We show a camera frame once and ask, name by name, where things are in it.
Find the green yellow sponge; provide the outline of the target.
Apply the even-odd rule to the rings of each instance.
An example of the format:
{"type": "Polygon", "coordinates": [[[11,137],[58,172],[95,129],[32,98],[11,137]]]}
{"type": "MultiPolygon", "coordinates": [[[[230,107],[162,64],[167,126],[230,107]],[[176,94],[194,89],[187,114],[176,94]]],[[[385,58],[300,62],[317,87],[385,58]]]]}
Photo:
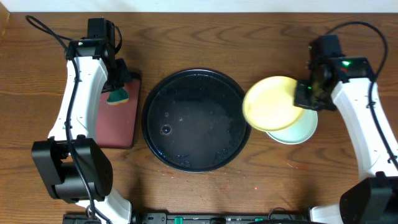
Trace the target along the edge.
{"type": "Polygon", "coordinates": [[[126,103],[128,102],[128,100],[129,100],[128,92],[123,88],[119,88],[117,90],[112,91],[109,94],[106,102],[109,105],[118,105],[120,103],[126,103]]]}

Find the light blue plate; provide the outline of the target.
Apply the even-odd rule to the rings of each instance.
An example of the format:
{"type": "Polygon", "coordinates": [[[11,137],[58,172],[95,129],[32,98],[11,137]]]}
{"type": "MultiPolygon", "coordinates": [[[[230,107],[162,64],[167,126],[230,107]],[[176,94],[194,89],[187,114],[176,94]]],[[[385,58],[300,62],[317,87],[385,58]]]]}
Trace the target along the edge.
{"type": "Polygon", "coordinates": [[[318,113],[306,110],[303,116],[293,125],[280,131],[267,132],[275,141],[282,144],[301,144],[309,140],[315,133],[318,125],[318,113]]]}

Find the yellow plate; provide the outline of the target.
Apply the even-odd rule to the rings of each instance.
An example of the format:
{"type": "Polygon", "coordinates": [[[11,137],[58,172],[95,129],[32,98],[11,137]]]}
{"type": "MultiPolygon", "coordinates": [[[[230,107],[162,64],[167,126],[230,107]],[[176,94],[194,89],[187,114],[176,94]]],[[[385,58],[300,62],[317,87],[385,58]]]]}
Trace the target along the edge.
{"type": "Polygon", "coordinates": [[[288,128],[305,113],[294,106],[297,80],[273,76],[254,84],[243,99],[245,120],[255,129],[272,132],[288,128]]]}

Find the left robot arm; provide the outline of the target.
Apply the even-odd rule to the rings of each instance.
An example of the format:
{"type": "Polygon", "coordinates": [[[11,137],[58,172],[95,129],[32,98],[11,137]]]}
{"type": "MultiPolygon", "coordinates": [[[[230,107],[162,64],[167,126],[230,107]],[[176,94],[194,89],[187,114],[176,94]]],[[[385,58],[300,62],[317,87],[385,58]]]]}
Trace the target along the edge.
{"type": "Polygon", "coordinates": [[[73,40],[65,49],[67,84],[47,140],[36,141],[32,158],[53,199],[85,209],[93,223],[131,223],[132,204],[113,187],[113,168],[96,142],[100,96],[123,87],[121,48],[107,37],[73,40]]]}

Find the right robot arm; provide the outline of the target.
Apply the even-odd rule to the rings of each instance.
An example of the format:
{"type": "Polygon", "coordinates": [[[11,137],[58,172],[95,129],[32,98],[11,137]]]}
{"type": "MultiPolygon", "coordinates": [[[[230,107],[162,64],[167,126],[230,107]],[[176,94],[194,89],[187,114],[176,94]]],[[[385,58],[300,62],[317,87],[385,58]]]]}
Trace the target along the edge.
{"type": "Polygon", "coordinates": [[[397,223],[397,140],[378,95],[376,76],[364,57],[320,57],[308,65],[294,105],[338,110],[358,163],[359,183],[333,205],[309,211],[317,223],[397,223]]]}

